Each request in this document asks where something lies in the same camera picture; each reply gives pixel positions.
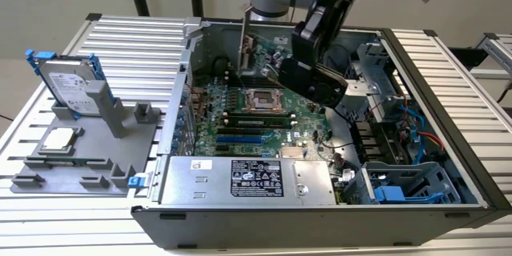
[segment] motherboard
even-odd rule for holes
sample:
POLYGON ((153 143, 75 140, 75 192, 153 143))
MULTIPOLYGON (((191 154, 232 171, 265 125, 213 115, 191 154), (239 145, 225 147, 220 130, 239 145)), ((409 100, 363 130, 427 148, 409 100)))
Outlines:
POLYGON ((328 130, 325 111, 295 92, 229 87, 217 79, 195 90, 203 94, 196 156, 331 158, 319 147, 328 130))

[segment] blue plastic latch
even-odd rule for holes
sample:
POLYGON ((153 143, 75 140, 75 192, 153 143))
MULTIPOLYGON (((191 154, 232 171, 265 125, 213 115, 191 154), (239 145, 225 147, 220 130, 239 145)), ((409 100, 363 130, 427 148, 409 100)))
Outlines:
POLYGON ((405 196, 403 195, 400 186, 380 186, 375 191, 375 198, 379 202, 404 202, 405 196))
POLYGON ((144 188, 145 187, 145 177, 132 176, 128 179, 128 188, 144 188))
POLYGON ((27 58, 33 56, 33 52, 35 52, 33 49, 27 49, 25 51, 27 58))
POLYGON ((52 60, 56 55, 57 53, 53 51, 40 51, 33 57, 39 59, 52 60))

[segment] power supply label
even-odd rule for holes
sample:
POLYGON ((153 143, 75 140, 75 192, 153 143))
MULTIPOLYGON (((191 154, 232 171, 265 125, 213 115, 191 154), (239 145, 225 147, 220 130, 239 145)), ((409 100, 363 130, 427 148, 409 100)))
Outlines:
POLYGON ((231 195, 235 197, 284 197, 281 162, 231 161, 231 195))

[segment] slotted aluminum surface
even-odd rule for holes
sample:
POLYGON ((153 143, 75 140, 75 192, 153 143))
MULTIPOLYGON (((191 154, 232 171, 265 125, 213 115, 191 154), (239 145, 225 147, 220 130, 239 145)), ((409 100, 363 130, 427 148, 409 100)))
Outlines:
MULTIPOLYGON (((423 31, 393 32, 487 171, 492 176, 512 176, 507 113, 436 37, 423 31)), ((403 86, 397 72, 395 76, 403 86)))
MULTIPOLYGON (((97 52, 111 86, 116 89, 115 93, 121 97, 125 105, 133 105, 137 98, 148 97, 153 105, 165 112, 167 95, 151 92, 156 90, 157 93, 172 93, 173 74, 171 72, 175 70, 179 60, 179 55, 175 54, 179 54, 183 48, 155 46, 155 44, 179 45, 181 25, 183 20, 175 19, 104 16, 99 23, 83 27, 73 39, 67 50, 83 54, 88 54, 92 50, 97 52), (145 54, 123 54, 121 52, 145 52, 145 54)), ((8 157, 19 159, 17 157, 31 153, 35 142, 41 138, 45 125, 53 118, 51 105, 49 94, 40 86, 0 139, 0 147, 4 147, 5 143, 8 144, 0 154, 0 249, 3 248, 0 255, 183 254, 183 251, 164 251, 152 244, 149 237, 131 218, 127 208, 131 206, 132 200, 128 198, 108 195, 11 193, 9 178, 21 168, 21 162, 8 160, 8 157)), ((473 133, 471 130, 465 133, 468 133, 465 137, 479 140, 477 135, 471 134, 473 133)), ((151 160, 156 156, 159 136, 160 131, 155 136, 151 160)), ((492 141, 495 138, 493 134, 487 141, 492 141)), ((491 162, 487 162, 488 169, 492 168, 491 162)), ((505 169, 512 170, 512 165, 503 160, 493 162, 503 164, 500 166, 503 173, 495 173, 493 176, 512 201, 512 173, 508 173, 505 169)), ((344 233, 351 231, 351 228, 340 227, 340 229, 344 233)), ((311 254, 512 255, 512 216, 504 217, 479 229, 455 230, 420 247, 360 248, 357 250, 347 248, 237 249, 197 252, 209 255, 281 254, 287 256, 311 254)))

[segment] cable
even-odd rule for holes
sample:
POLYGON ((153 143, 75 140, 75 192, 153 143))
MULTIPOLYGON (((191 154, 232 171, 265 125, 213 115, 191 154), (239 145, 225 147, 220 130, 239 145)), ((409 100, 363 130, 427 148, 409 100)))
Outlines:
POLYGON ((441 139, 439 137, 428 132, 419 132, 420 135, 425 135, 429 139, 433 139, 436 144, 441 147, 441 150, 445 150, 445 145, 443 144, 441 139))
POLYGON ((329 149, 336 149, 336 148, 341 148, 341 147, 345 147, 345 146, 353 144, 353 142, 351 142, 351 143, 347 143, 347 144, 340 145, 340 146, 329 146, 329 145, 327 145, 327 144, 324 143, 324 141, 323 141, 323 139, 324 139, 327 133, 324 133, 324 134, 321 135, 321 137, 320 137, 320 141, 319 141, 320 144, 324 145, 324 147, 327 147, 327 148, 329 148, 329 149))
POLYGON ((411 114, 412 116, 416 116, 420 121, 421 121, 421 129, 425 129, 425 118, 417 114, 417 112, 413 112, 411 109, 405 108, 404 106, 400 107, 401 110, 404 110, 405 112, 408 112, 408 114, 411 114))
POLYGON ((373 106, 373 108, 368 111, 368 114, 367 114, 367 117, 365 117, 365 121, 368 121, 368 118, 369 118, 369 115, 371 115, 371 112, 384 103, 385 99, 377 103, 376 106, 373 106))
MULTIPOLYGON (((405 106, 405 109, 409 109, 409 104, 408 104, 408 102, 407 102, 407 97, 405 97, 405 95, 401 95, 401 94, 400 94, 399 96, 403 97, 403 105, 405 106)), ((403 120, 404 120, 404 121, 407 120, 407 110, 405 110, 404 113, 403 113, 403 120)))
POLYGON ((341 47, 341 49, 345 51, 345 53, 347 53, 347 60, 348 60, 348 62, 349 62, 349 64, 352 63, 352 57, 351 57, 351 52, 349 52, 349 50, 347 49, 347 47, 345 46, 343 46, 341 44, 333 44, 333 45, 331 45, 331 47, 341 47))
POLYGON ((420 136, 419 152, 417 152, 417 155, 416 155, 416 159, 413 161, 413 165, 417 165, 421 162, 423 151, 424 150, 425 150, 425 138, 420 136))
POLYGON ((319 157, 320 157, 324 161, 331 162, 329 159, 325 159, 325 157, 321 156, 320 151, 319 151, 319 147, 320 147, 320 144, 317 144, 317 149, 316 149, 316 150, 317 150, 317 155, 319 155, 319 157))
POLYGON ((343 120, 347 121, 348 124, 352 124, 351 119, 348 119, 348 117, 345 115, 343 115, 341 112, 336 110, 336 108, 333 108, 333 110, 335 110, 337 116, 341 117, 343 120))
POLYGON ((431 140, 431 142, 432 142, 433 144, 436 144, 437 146, 441 146, 441 145, 437 143, 437 141, 436 141, 435 138, 432 138, 431 136, 425 136, 425 137, 427 137, 428 140, 431 140))
POLYGON ((503 91, 500 97, 499 97, 497 100, 496 100, 497 103, 500 103, 500 102, 503 101, 503 99, 504 99, 505 96, 507 96, 508 91, 509 91, 508 89, 505 89, 505 90, 503 91))
POLYGON ((193 88, 189 86, 189 84, 185 82, 187 87, 191 89, 191 93, 195 93, 193 88))
POLYGON ((344 166, 345 164, 348 164, 349 166, 352 166, 353 170, 357 172, 359 171, 359 167, 357 165, 355 165, 351 161, 347 161, 344 160, 341 166, 344 166))
POLYGON ((293 14, 295 14, 295 6, 293 6, 293 9, 291 10, 289 23, 293 22, 293 14))
POLYGON ((1 115, 1 114, 0 114, 0 118, 4 118, 4 119, 8 120, 8 121, 15 121, 15 119, 12 119, 12 118, 9 118, 9 117, 1 115))

